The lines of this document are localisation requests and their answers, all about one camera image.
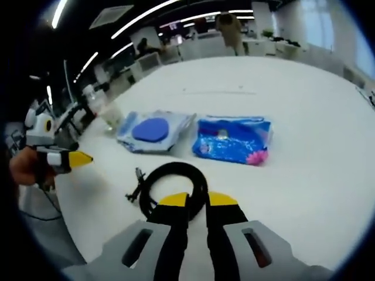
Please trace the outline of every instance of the air vent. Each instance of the air vent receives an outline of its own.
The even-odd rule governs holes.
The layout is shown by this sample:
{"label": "air vent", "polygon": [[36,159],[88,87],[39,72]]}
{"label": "air vent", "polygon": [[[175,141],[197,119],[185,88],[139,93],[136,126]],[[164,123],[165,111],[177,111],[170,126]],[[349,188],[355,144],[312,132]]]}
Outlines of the air vent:
{"label": "air vent", "polygon": [[105,8],[100,12],[94,22],[91,24],[89,29],[97,28],[98,26],[106,25],[108,23],[113,23],[118,20],[120,17],[123,16],[126,12],[128,12],[133,5],[126,5],[126,6],[117,6],[117,7],[110,7]]}

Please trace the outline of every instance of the ceiling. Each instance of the ceiling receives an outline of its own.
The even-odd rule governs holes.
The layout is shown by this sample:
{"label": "ceiling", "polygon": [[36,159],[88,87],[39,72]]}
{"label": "ceiling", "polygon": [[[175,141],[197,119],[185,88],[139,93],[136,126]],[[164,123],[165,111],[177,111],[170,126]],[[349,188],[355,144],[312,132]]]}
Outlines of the ceiling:
{"label": "ceiling", "polygon": [[[95,53],[95,62],[108,59],[114,52],[129,42],[128,35],[145,25],[159,26],[173,20],[187,18],[208,12],[230,9],[251,9],[250,0],[180,0],[168,5],[122,32],[114,40],[111,36],[126,23],[143,12],[166,0],[67,0],[57,28],[54,30],[54,52],[68,59],[73,75],[77,74],[87,60]],[[293,0],[269,0],[270,9],[275,11]],[[53,1],[43,12],[43,17],[52,22],[59,0]],[[94,29],[92,22],[104,8],[133,5],[119,20]]]}

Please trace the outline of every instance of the cable connector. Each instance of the cable connector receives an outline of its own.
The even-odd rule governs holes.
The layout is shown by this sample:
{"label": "cable connector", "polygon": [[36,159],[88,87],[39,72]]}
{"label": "cable connector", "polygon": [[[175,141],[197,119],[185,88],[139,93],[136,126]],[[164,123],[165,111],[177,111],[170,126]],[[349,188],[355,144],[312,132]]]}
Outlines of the cable connector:
{"label": "cable connector", "polygon": [[138,185],[136,189],[133,191],[132,194],[126,194],[125,197],[128,199],[128,201],[134,203],[135,200],[138,199],[139,194],[141,193],[143,183],[145,182],[144,176],[146,174],[143,174],[142,170],[140,168],[135,168],[135,175],[137,176]]}

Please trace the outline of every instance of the human hand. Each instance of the human hand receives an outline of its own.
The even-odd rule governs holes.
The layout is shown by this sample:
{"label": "human hand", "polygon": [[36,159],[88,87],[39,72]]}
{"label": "human hand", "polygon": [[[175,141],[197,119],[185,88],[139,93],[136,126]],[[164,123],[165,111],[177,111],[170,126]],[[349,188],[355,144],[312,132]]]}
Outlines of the human hand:
{"label": "human hand", "polygon": [[[30,147],[22,149],[9,163],[9,168],[16,184],[31,186],[36,183],[35,168],[40,165],[38,153]],[[51,166],[47,167],[46,181],[56,175]]]}

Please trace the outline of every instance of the white table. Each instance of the white table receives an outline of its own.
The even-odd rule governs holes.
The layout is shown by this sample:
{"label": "white table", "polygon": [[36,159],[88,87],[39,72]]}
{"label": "white table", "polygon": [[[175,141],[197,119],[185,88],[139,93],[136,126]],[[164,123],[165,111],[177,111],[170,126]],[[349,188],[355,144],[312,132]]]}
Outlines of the white table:
{"label": "white table", "polygon": [[[174,156],[133,155],[105,136],[97,119],[80,141],[94,163],[56,178],[66,225],[87,262],[144,219],[124,197],[137,186],[135,168],[149,173],[176,160],[201,169],[209,189],[237,199],[249,220],[275,231],[309,265],[336,269],[365,233],[374,211],[375,113],[348,81],[291,61],[222,57],[162,67],[115,103],[124,114],[266,115],[274,121],[273,143],[264,167],[198,159],[189,140]],[[189,180],[172,177],[159,181],[152,196],[181,191],[191,191]],[[189,226],[180,280],[213,280],[206,235],[202,210]]]}

